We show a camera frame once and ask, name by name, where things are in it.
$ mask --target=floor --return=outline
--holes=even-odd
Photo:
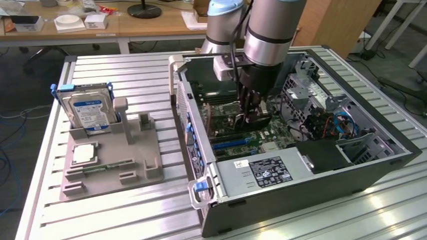
[[[366,30],[374,33],[378,29],[385,16],[373,18]],[[390,30],[400,24],[393,22],[385,31],[384,38],[389,34]],[[370,61],[364,63],[370,67],[376,75],[392,79],[413,88],[426,87],[426,83],[418,84],[418,74],[416,70],[408,67],[409,63],[417,56],[418,52],[427,43],[427,36],[420,34],[410,28],[405,32],[394,48],[388,51],[385,45],[380,46],[380,50],[386,55],[386,59],[376,57]],[[154,47],[151,52],[171,52],[171,51],[187,51],[194,50],[195,47],[201,47],[203,40],[182,40],[182,41],[161,41],[157,45],[155,42],[146,42],[145,44],[135,44],[131,53],[143,53]],[[21,110],[34,108],[35,106],[53,104],[54,97],[50,93],[50,86],[57,83],[61,77],[65,58],[58,52],[50,52],[41,60],[33,64],[35,73],[26,75],[23,73],[22,64],[41,48],[31,47],[30,53],[21,53],[18,48],[11,48],[9,53],[0,57],[0,114],[17,115]],[[111,55],[119,54],[119,46],[114,43],[101,44],[101,50],[94,50],[90,44],[65,46],[65,49],[71,55],[87,56],[87,55]],[[352,59],[358,60],[358,56],[352,55]],[[353,62],[352,65],[358,71],[368,77],[370,81],[378,84],[377,78],[372,75],[369,69],[360,63]],[[427,71],[427,59],[425,58],[417,66],[420,70]],[[404,106],[402,95],[390,88],[384,89],[385,93],[394,99],[400,105]],[[409,97],[408,107],[414,112],[424,112],[424,103]],[[29,113],[30,117],[43,116],[50,113],[50,108],[42,108]],[[421,123],[427,126],[427,119],[416,116]],[[5,122],[10,124],[21,124],[22,118],[6,119]],[[9,157],[15,165],[18,176],[22,183],[23,196],[19,198],[13,211],[0,215],[0,239],[10,240],[15,238],[17,230],[19,226],[22,209],[25,207],[27,191],[31,184],[34,168],[38,160],[41,144],[45,136],[46,126],[49,118],[29,119],[26,123],[26,136],[18,142],[6,149]],[[0,124],[0,138],[6,138],[17,127]],[[5,179],[5,171],[0,171],[0,182]],[[5,186],[0,187],[0,212],[14,202],[18,195],[18,181],[11,175]]]

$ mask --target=office chair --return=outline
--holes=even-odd
[[[102,47],[98,44],[93,44],[93,48],[94,50],[101,50]],[[23,54],[29,53],[29,47],[19,47],[19,50]],[[23,72],[27,75],[31,75],[35,73],[35,70],[30,67],[30,64],[34,61],[37,61],[43,55],[46,55],[51,50],[57,50],[58,52],[61,52],[65,55],[65,57],[70,56],[69,52],[61,46],[45,46],[23,64]]]

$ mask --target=black lamp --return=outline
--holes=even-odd
[[[141,0],[141,4],[127,8],[127,13],[139,19],[154,19],[162,15],[162,9],[158,6],[146,4],[146,0]]]

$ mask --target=wooden desk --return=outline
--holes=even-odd
[[[187,29],[182,18],[182,9],[191,9],[193,5],[183,2],[163,3],[162,16],[154,19],[139,19],[129,15],[129,6],[138,2],[98,2],[106,7],[118,8],[121,14],[107,17],[107,29],[89,29],[70,33],[58,33],[54,19],[59,12],[69,8],[63,6],[43,7],[41,2],[27,2],[25,8],[33,15],[42,16],[45,22],[42,32],[5,32],[5,19],[0,20],[0,47],[30,47],[49,45],[118,43],[121,53],[129,54],[129,43],[133,41],[205,39],[206,31]]]

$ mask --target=green circuit board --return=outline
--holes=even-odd
[[[267,107],[269,109],[274,109],[274,104],[267,102]],[[239,103],[215,106],[206,104],[199,107],[199,110],[213,146],[234,141],[249,141],[245,145],[214,150],[219,161],[277,151],[287,148],[290,144],[297,142],[295,137],[289,131],[287,123],[279,115],[273,116],[270,124],[263,129],[237,133],[233,126],[235,116],[241,113]]]

